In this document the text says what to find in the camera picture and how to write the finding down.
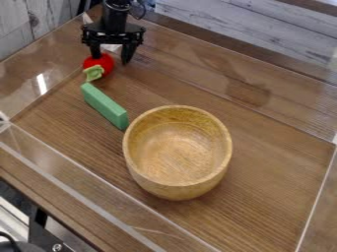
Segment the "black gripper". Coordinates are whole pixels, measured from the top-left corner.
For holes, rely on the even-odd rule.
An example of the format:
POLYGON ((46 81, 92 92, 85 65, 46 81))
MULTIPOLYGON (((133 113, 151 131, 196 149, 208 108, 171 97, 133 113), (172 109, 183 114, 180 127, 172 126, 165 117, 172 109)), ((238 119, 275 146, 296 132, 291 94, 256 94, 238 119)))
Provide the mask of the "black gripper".
POLYGON ((81 42, 89 46, 93 59, 101 58, 100 44, 121 44, 125 65, 143 43, 144 28, 127 21, 132 0, 102 0, 102 14, 97 22, 82 26, 81 42))

